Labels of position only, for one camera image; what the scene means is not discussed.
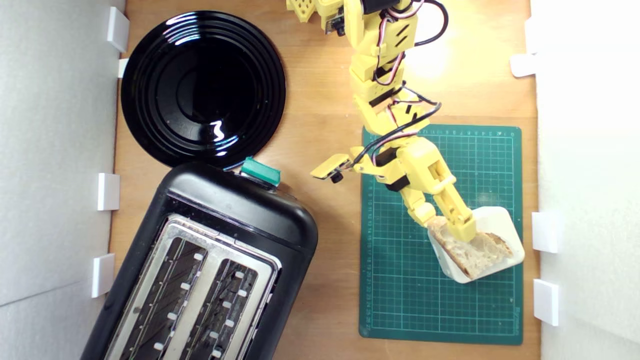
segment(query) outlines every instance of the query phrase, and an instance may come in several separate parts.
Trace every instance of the wooden surface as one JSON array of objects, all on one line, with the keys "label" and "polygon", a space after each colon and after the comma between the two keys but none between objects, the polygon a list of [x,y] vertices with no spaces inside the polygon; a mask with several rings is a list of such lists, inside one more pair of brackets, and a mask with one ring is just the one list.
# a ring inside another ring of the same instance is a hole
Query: wooden surface
[{"label": "wooden surface", "polygon": [[[282,55],[288,98],[276,135],[256,158],[282,171],[291,192],[319,226],[315,258],[282,335],[275,359],[518,359],[540,358],[540,323],[532,314],[531,211],[538,203],[534,80],[515,79],[509,57],[524,52],[523,0],[448,0],[447,33],[408,54],[405,78],[414,90],[443,102],[432,122],[520,126],[524,180],[524,343],[517,347],[364,339],[358,335],[360,178],[339,184],[308,173],[336,152],[360,143],[362,124],[350,98],[352,53],[345,38],[325,36],[315,15],[299,23],[284,0],[128,0],[129,50],[156,24],[182,12],[220,10],[260,27]],[[424,36],[440,24],[426,24]],[[122,176],[113,214],[111,252],[120,266],[168,168],[147,155],[118,115],[115,172]]]}]

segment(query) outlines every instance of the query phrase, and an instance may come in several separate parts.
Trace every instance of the green cutting mat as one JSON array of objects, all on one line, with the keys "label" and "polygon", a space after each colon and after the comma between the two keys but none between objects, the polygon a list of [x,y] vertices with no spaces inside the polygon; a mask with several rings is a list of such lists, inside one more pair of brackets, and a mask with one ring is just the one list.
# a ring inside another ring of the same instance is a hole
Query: green cutting mat
[{"label": "green cutting mat", "polygon": [[[467,206],[508,209],[522,239],[520,129],[432,124],[420,134],[440,149]],[[374,139],[363,131],[364,143]],[[363,337],[522,344],[522,264],[456,283],[442,273],[427,231],[401,196],[373,176],[362,177],[361,252]]]}]

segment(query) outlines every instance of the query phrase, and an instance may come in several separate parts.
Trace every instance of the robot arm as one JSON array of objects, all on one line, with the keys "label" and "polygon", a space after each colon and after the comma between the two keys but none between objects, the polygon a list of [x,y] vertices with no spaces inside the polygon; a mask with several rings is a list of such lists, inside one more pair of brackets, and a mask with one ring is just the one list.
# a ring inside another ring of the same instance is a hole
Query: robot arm
[{"label": "robot arm", "polygon": [[[303,0],[288,1],[295,8],[295,2]],[[416,43],[417,11],[424,3],[437,5],[445,22],[438,35]],[[425,200],[428,193],[447,218],[450,233],[470,241],[476,223],[454,187],[456,178],[437,147],[416,136],[441,104],[414,92],[403,80],[405,51],[438,38],[447,27],[446,10],[435,0],[314,0],[314,5],[325,32],[346,35],[355,50],[349,67],[353,102],[366,130],[379,138],[332,156],[312,176],[337,183],[344,171],[373,175],[402,195],[409,215],[424,227],[436,215]]]}]

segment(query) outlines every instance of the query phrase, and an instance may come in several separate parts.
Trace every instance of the black toaster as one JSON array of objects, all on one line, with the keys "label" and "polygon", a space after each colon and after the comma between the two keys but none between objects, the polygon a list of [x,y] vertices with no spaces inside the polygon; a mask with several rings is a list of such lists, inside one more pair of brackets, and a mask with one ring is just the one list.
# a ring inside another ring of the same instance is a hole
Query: black toaster
[{"label": "black toaster", "polygon": [[261,166],[188,163],[166,175],[82,359],[273,356],[317,227]]}]

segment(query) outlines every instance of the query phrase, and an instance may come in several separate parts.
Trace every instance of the slice of bread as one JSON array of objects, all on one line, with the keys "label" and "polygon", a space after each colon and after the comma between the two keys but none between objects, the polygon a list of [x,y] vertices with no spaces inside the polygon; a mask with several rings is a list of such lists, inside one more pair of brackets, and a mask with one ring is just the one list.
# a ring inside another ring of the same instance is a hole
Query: slice of bread
[{"label": "slice of bread", "polygon": [[504,240],[492,233],[477,233],[468,243],[456,240],[449,234],[445,217],[430,220],[427,228],[460,270],[472,280],[492,265],[513,256]]}]

